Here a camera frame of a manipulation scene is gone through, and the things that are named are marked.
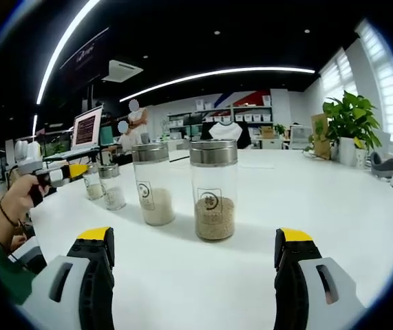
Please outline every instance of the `air conditioner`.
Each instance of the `air conditioner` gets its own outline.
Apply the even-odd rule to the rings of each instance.
[[[122,83],[123,81],[139,74],[142,71],[139,67],[118,62],[117,60],[109,61],[109,75],[102,80],[112,81],[114,83]]]

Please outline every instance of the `black ceiling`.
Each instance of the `black ceiling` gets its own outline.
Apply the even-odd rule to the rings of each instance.
[[[34,113],[39,113],[39,128],[44,122],[70,126],[80,111],[85,91],[67,98],[59,95],[56,76],[50,80],[43,104],[34,103],[57,42],[85,2],[44,1],[23,15],[0,47],[0,140],[29,135]],[[112,57],[144,71],[123,83],[94,82],[94,98],[116,102],[168,80],[230,67],[279,65],[317,71],[340,47],[353,42],[354,28],[365,13],[351,5],[329,8],[326,2],[102,0],[72,35],[56,67],[110,27]],[[304,91],[317,77],[229,74],[165,87],[137,99],[150,105],[225,91]],[[119,107],[123,112],[127,105]]]

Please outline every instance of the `window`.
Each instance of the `window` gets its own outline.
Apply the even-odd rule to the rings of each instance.
[[[381,100],[383,129],[393,141],[393,55],[381,35],[367,22],[357,29],[368,55]]]
[[[343,97],[343,91],[357,95],[354,76],[343,49],[321,70],[321,81],[323,86],[323,98]]]

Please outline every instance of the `glass jar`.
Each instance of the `glass jar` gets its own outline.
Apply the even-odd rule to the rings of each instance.
[[[117,164],[101,166],[98,168],[101,188],[108,210],[118,210],[126,205],[123,195],[123,182]]]
[[[235,140],[190,143],[196,234],[218,240],[233,235],[237,202]]]
[[[135,180],[144,221],[162,226],[175,219],[170,189],[169,150],[163,143],[132,148]]]
[[[85,181],[87,198],[90,200],[99,199],[103,196],[103,190],[101,189],[100,177],[98,176],[97,164],[89,165],[87,172],[83,174]]]

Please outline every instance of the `ceiling light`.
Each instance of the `ceiling light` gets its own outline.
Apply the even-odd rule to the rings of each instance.
[[[120,102],[124,102],[130,98],[134,98],[138,95],[147,93],[148,91],[154,91],[155,89],[166,87],[169,85],[174,85],[178,83],[183,83],[184,81],[188,80],[193,80],[193,79],[199,79],[203,77],[208,77],[208,76],[215,76],[217,74],[236,74],[240,72],[264,72],[264,71],[274,71],[274,72],[300,72],[303,74],[313,74],[315,73],[314,70],[309,70],[309,69],[299,69],[297,67],[240,67],[237,69],[224,69],[224,70],[217,70],[217,71],[212,71],[212,72],[205,72],[203,74],[194,74],[192,76],[184,77],[184,78],[179,78],[175,79],[169,82],[165,82],[160,85],[156,85],[147,89],[144,89],[142,91],[139,91],[138,93],[126,96],[125,98],[122,98]]]
[[[32,123],[32,141],[34,141],[34,136],[36,135],[36,125],[37,125],[37,115],[34,115],[34,122]]]
[[[54,69],[54,66],[56,64],[57,59],[59,58],[59,55],[62,51],[62,49],[65,47],[68,39],[71,37],[71,35],[74,33],[74,30],[77,28],[78,24],[86,17],[86,15],[91,11],[91,9],[98,3],[100,0],[89,0],[83,8],[78,12],[78,14],[74,17],[70,25],[67,27],[65,33],[62,35],[59,43],[57,44],[56,49],[54,50],[54,53],[51,56],[50,62],[47,65],[45,75],[43,76],[42,83],[40,85],[40,90],[39,90],[39,95],[37,96],[37,101],[36,103],[39,105],[42,102],[43,98],[43,93],[45,93],[45,89],[47,86],[47,83],[50,79],[52,70]]]

